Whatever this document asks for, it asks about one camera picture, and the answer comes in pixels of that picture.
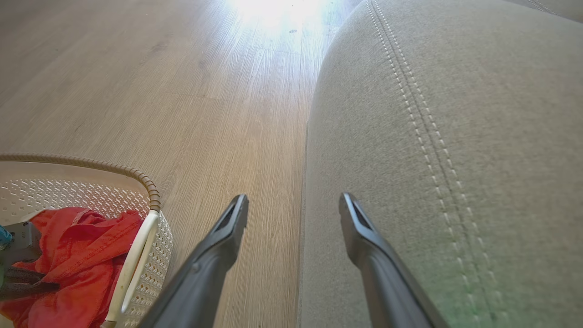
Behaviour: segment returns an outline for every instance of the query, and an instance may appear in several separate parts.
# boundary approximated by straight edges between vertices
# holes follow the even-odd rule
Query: upholstery fabric
[[[507,0],[518,5],[527,6],[583,23],[583,2],[580,0]]]
[[[480,0],[365,0],[308,122],[303,327],[370,325],[340,193],[452,327],[583,321],[583,25]]]

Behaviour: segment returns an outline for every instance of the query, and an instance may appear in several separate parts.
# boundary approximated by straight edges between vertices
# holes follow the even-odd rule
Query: stitching
[[[393,39],[393,42],[395,43],[395,45],[397,46],[397,50],[399,51],[399,54],[401,55],[401,58],[403,59],[403,63],[405,64],[405,67],[407,68],[407,71],[411,77],[411,81],[413,81],[413,84],[415,85],[415,88],[417,89],[417,92],[419,93],[419,98],[421,98],[421,101],[423,103],[423,106],[425,108],[425,111],[427,112],[427,115],[429,117],[429,120],[431,122],[431,125],[433,126],[433,128],[436,131],[437,137],[439,138],[439,143],[445,153],[446,159],[447,159],[447,164],[449,166],[449,169],[451,171],[451,173],[454,175],[455,177],[455,183],[459,188],[459,192],[461,193],[461,197],[463,199],[463,204],[466,207],[466,210],[468,212],[469,218],[470,218],[470,222],[472,223],[472,227],[474,228],[475,232],[476,232],[476,239],[478,240],[478,243],[480,244],[480,248],[482,250],[482,255],[484,256],[484,258],[486,259],[486,267],[488,270],[488,274],[491,276],[491,279],[493,280],[493,287],[494,287],[494,293],[496,294],[496,297],[498,298],[498,302],[500,303],[500,305],[503,304],[503,297],[502,297],[502,293],[500,292],[500,290],[498,289],[498,282],[496,280],[496,275],[494,274],[494,271],[492,269],[492,265],[490,262],[490,257],[488,256],[488,253],[486,251],[486,247],[484,245],[484,241],[482,239],[481,233],[480,233],[480,229],[478,229],[478,225],[474,220],[474,215],[473,215],[473,211],[472,208],[469,205],[468,199],[466,197],[466,194],[463,190],[463,185],[459,180],[458,174],[456,172],[456,170],[454,169],[454,165],[451,161],[450,155],[449,155],[449,151],[447,149],[447,146],[445,145],[445,141],[443,140],[443,138],[441,137],[441,133],[439,132],[439,129],[437,128],[437,124],[435,123],[435,121],[433,120],[433,115],[431,114],[431,110],[429,109],[429,106],[427,105],[427,102],[425,101],[425,98],[423,96],[423,93],[421,92],[417,82],[415,81],[415,77],[413,76],[413,71],[411,70],[411,68],[409,67],[409,64],[407,63],[407,60],[405,59],[405,55],[403,54],[403,51],[401,51],[401,47],[399,45],[399,43],[397,42],[397,39],[395,37],[395,34],[393,33],[390,25],[387,22],[387,19],[385,18],[385,15],[383,14],[381,8],[378,5],[377,0],[373,0],[374,3],[377,6],[377,9],[379,11],[379,13],[381,14],[382,19],[385,22],[385,25],[387,26],[387,29],[389,30],[389,33],[391,34],[391,37]],[[504,308],[502,309],[502,314],[503,316],[508,319],[508,313],[506,312],[506,310],[504,310]]]
[[[370,9],[369,1],[366,2],[366,6],[367,6],[367,9],[368,9],[368,13],[370,14],[371,19],[373,21],[374,27],[377,29],[378,36],[381,39],[381,43],[382,43],[382,46],[385,49],[385,53],[387,54],[387,58],[389,59],[389,62],[391,64],[391,68],[393,70],[393,74],[395,75],[395,79],[396,79],[396,81],[397,81],[397,83],[399,85],[399,88],[401,90],[401,95],[402,95],[402,97],[403,97],[403,99],[405,101],[405,105],[407,106],[407,111],[409,112],[409,118],[411,119],[411,122],[413,123],[413,126],[415,128],[415,134],[417,135],[417,140],[419,141],[419,144],[421,146],[421,150],[423,151],[423,156],[425,157],[425,161],[426,161],[427,167],[429,168],[429,172],[431,173],[431,179],[433,180],[433,183],[435,185],[435,190],[437,192],[437,198],[439,199],[440,206],[441,206],[441,210],[442,210],[443,216],[445,218],[445,221],[447,223],[449,235],[451,236],[451,239],[452,239],[452,245],[453,245],[453,247],[454,247],[454,249],[456,251],[456,260],[457,260],[457,262],[458,262],[458,264],[460,266],[461,276],[462,276],[462,279],[463,279],[463,284],[464,284],[465,289],[466,289],[466,294],[468,296],[468,299],[469,299],[470,304],[472,305],[472,312],[474,313],[474,315],[473,315],[474,316],[474,320],[476,321],[476,323],[478,325],[480,325],[480,317],[478,317],[478,315],[477,315],[476,304],[474,302],[473,294],[472,294],[471,288],[469,286],[468,276],[465,273],[465,267],[464,267],[464,264],[463,264],[463,260],[461,258],[461,253],[460,253],[460,249],[458,247],[458,242],[456,240],[456,236],[454,234],[454,230],[452,229],[451,222],[449,220],[449,215],[447,213],[447,209],[445,208],[445,202],[443,201],[443,196],[441,194],[441,191],[440,191],[440,188],[439,188],[439,184],[437,183],[437,178],[436,178],[435,172],[433,171],[433,167],[431,166],[431,161],[429,160],[429,156],[427,154],[427,149],[425,148],[425,146],[423,144],[423,140],[421,139],[421,135],[419,133],[419,128],[417,126],[417,122],[415,122],[415,118],[413,116],[413,112],[411,111],[411,105],[410,105],[410,103],[409,103],[409,101],[407,99],[407,95],[405,94],[405,91],[403,90],[403,85],[401,83],[401,79],[399,79],[399,75],[397,74],[395,65],[393,63],[393,60],[391,58],[391,55],[390,55],[389,50],[387,48],[387,45],[385,44],[385,40],[382,37],[381,31],[378,28],[377,22],[374,19],[373,12]]]
[[[86,208],[85,210],[77,213],[77,215],[75,215],[75,219],[73,219],[73,222],[71,223],[71,226],[76,225],[77,223],[79,223],[79,220],[81,219],[81,217],[83,217],[85,214],[87,214],[87,212],[89,212],[90,209]]]
[[[546,12],[548,12],[548,13],[551,13],[551,14],[553,14],[553,15],[557,16],[557,14],[555,14],[554,12],[552,12],[552,11],[551,11],[549,8],[545,7],[545,5],[543,5],[542,3],[538,2],[537,0],[528,0],[528,2],[532,3],[532,4],[533,4],[533,5],[535,5],[535,6],[536,6],[536,5],[539,5],[539,6],[541,6],[541,7],[544,9],[543,11],[546,11]]]
[[[541,6],[539,6],[538,4],[534,3],[534,1],[532,1],[532,0],[527,0],[527,1],[530,2],[534,7],[536,7],[537,10],[542,11],[542,12],[545,11]]]

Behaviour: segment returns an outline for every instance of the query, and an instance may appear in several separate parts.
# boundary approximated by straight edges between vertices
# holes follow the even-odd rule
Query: double stitched seam
[[[419,145],[421,146],[421,150],[423,152],[425,162],[426,162],[427,167],[429,168],[429,172],[431,174],[431,179],[433,180],[433,183],[435,185],[435,191],[437,193],[437,198],[439,199],[439,203],[441,206],[441,211],[442,211],[443,217],[445,218],[445,222],[447,224],[449,235],[450,235],[451,240],[452,240],[452,245],[456,251],[456,255],[455,255],[456,261],[460,267],[462,281],[463,281],[463,285],[465,287],[465,292],[466,292],[468,300],[472,306],[473,317],[474,317],[474,320],[476,321],[476,323],[479,325],[480,324],[480,317],[477,315],[476,304],[475,304],[474,299],[473,299],[472,290],[469,286],[468,276],[466,275],[465,265],[463,263],[463,260],[461,257],[461,251],[460,251],[459,246],[458,246],[458,238],[455,235],[454,230],[452,228],[451,220],[449,219],[449,214],[447,212],[447,208],[445,207],[445,202],[443,200],[443,195],[441,193],[439,183],[437,182],[435,171],[431,165],[431,160],[429,159],[427,149],[424,145],[423,139],[421,138],[421,134],[419,133],[419,127],[417,125],[417,122],[415,121],[415,117],[413,116],[413,112],[411,110],[412,104],[409,102],[409,99],[407,98],[405,90],[403,89],[403,82],[401,82],[401,79],[399,78],[399,74],[397,73],[395,63],[393,62],[393,58],[391,57],[391,53],[389,52],[387,44],[385,43],[385,40],[381,34],[381,31],[378,27],[377,21],[375,20],[375,17],[373,15],[373,11],[371,10],[370,5],[369,5],[369,1],[367,1],[366,5],[367,5],[368,13],[370,14],[370,17],[373,21],[374,27],[377,29],[377,33],[378,33],[378,36],[381,40],[382,46],[385,50],[385,53],[387,54],[387,58],[389,59],[389,63],[390,63],[391,68],[393,70],[393,75],[395,76],[397,84],[399,85],[399,89],[401,91],[401,96],[403,97],[403,100],[405,102],[405,106],[406,106],[407,111],[409,113],[409,118],[411,119],[413,127],[415,128],[415,134],[417,136],[417,140],[419,141]]]
[[[547,13],[552,14],[552,15],[557,15],[556,13],[551,11],[549,8],[545,7],[545,5],[538,2],[537,0],[528,0],[528,2],[530,2],[533,6],[535,6],[538,10],[540,10],[542,12],[547,12]]]
[[[459,189],[459,193],[461,195],[462,202],[461,202],[461,204],[456,204],[456,211],[457,211],[459,217],[462,218],[463,216],[462,216],[462,213],[459,210],[459,207],[460,207],[460,205],[463,206],[463,207],[465,207],[465,211],[466,211],[466,214],[467,214],[467,216],[468,216],[468,218],[470,220],[470,224],[472,226],[472,229],[474,230],[475,237],[476,237],[476,239],[478,241],[478,244],[480,245],[480,251],[482,253],[482,256],[485,259],[486,269],[487,269],[487,272],[488,272],[488,274],[489,274],[489,276],[490,276],[490,278],[492,280],[492,286],[493,286],[493,289],[494,289],[494,294],[496,295],[496,298],[498,299],[498,302],[500,304],[502,316],[504,316],[505,319],[507,320],[508,319],[508,314],[507,314],[506,310],[504,310],[504,307],[503,307],[503,297],[502,297],[502,293],[498,290],[498,283],[497,283],[497,280],[496,280],[496,275],[494,274],[494,271],[492,269],[492,265],[491,265],[491,262],[490,262],[490,258],[488,256],[487,251],[486,251],[486,247],[484,245],[484,241],[482,239],[482,236],[481,236],[481,233],[480,233],[480,229],[478,228],[478,225],[477,225],[477,223],[475,221],[474,214],[473,214],[473,211],[472,211],[472,209],[471,209],[471,207],[469,205],[469,202],[468,202],[468,199],[466,197],[466,194],[464,192],[463,185],[462,185],[462,183],[461,183],[461,181],[460,181],[460,179],[458,177],[458,174],[457,174],[456,170],[454,169],[454,165],[453,165],[453,162],[452,162],[451,157],[449,155],[449,151],[447,149],[447,146],[446,146],[446,144],[445,144],[445,142],[444,142],[444,140],[443,140],[443,138],[442,138],[442,136],[441,136],[441,134],[439,132],[439,129],[437,127],[436,122],[433,119],[433,115],[431,113],[431,110],[429,109],[429,106],[427,105],[427,102],[426,102],[426,100],[425,100],[425,98],[423,96],[423,93],[421,92],[421,89],[419,88],[419,86],[418,86],[418,84],[417,84],[417,82],[415,80],[415,76],[413,75],[413,71],[411,70],[409,64],[407,63],[407,60],[405,59],[405,55],[403,54],[403,52],[401,50],[401,47],[400,47],[399,43],[397,42],[397,39],[395,37],[395,34],[393,33],[390,25],[388,24],[387,19],[385,18],[385,15],[383,14],[381,8],[379,7],[379,5],[377,3],[377,0],[371,0],[371,1],[374,2],[375,6],[376,6],[376,10],[378,11],[378,14],[380,14],[380,17],[378,17],[378,14],[377,14],[377,17],[379,18],[379,20],[382,17],[383,21],[385,22],[386,29],[388,30],[389,34],[391,35],[392,42],[396,46],[397,51],[399,52],[399,55],[400,55],[400,57],[402,59],[402,62],[403,62],[403,65],[406,67],[407,72],[405,72],[405,70],[402,69],[401,66],[399,66],[400,69],[401,69],[401,72],[405,76],[405,82],[407,83],[407,74],[408,74],[411,82],[413,82],[413,85],[415,86],[415,90],[419,94],[419,99],[421,100],[421,103],[423,104],[423,108],[425,109],[425,112],[427,113],[427,117],[429,118],[430,124],[431,124],[431,126],[433,126],[433,128],[435,130],[435,134],[437,135],[437,138],[438,138],[438,143],[439,143],[439,145],[441,147],[441,150],[445,154],[445,158],[447,160],[447,166],[448,166],[449,170],[451,171],[453,177],[455,178],[455,185]],[[412,86],[409,83],[407,83],[407,86],[409,87],[409,89],[411,90],[411,93],[413,94]],[[419,111],[419,114],[422,116],[422,120],[423,120],[423,115],[422,115],[420,106],[417,103],[415,97],[413,97],[413,100],[415,100],[417,110]],[[448,185],[448,190],[449,190],[449,192],[450,192],[450,194],[452,196],[452,199],[454,200],[455,203],[458,203],[458,201],[456,200],[456,198],[453,196],[452,188],[449,186],[448,178],[447,178],[447,175],[445,174],[445,168],[441,165],[441,162],[439,161],[439,156],[437,154],[438,150],[437,150],[437,148],[435,146],[433,146],[433,148],[434,148],[434,151],[436,152],[436,156],[438,158],[438,162],[440,163],[440,168],[442,170],[442,174],[443,174],[444,179],[445,179],[445,181],[446,181],[446,183]],[[477,270],[477,264],[474,263],[474,266],[476,267],[476,271],[477,271],[477,274],[478,274],[478,278],[480,278],[479,270]]]

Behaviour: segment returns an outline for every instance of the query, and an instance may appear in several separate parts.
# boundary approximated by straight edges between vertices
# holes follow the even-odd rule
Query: basket handle
[[[160,212],[160,194],[154,183],[144,173],[129,166],[113,164],[103,160],[88,159],[66,155],[47,155],[41,153],[0,152],[0,161],[4,162],[37,162],[80,166],[82,168],[98,169],[125,175],[139,181],[147,190],[150,198],[150,209]]]
[[[150,211],[142,223],[132,246],[129,248],[124,266],[121,268],[120,277],[117,280],[111,303],[107,312],[106,324],[119,322],[121,316],[126,312],[131,297],[133,297],[142,272],[148,260],[148,255],[152,251],[156,234],[158,233],[158,223],[161,214]]]

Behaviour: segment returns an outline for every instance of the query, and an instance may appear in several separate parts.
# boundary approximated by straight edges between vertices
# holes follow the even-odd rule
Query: basket rim
[[[105,162],[77,156],[26,153],[26,152],[0,152],[1,162],[35,162],[79,166],[82,168],[97,169],[112,173],[118,173],[137,180],[148,192],[150,209],[156,212],[161,210],[160,194],[156,185],[143,172],[129,166]]]

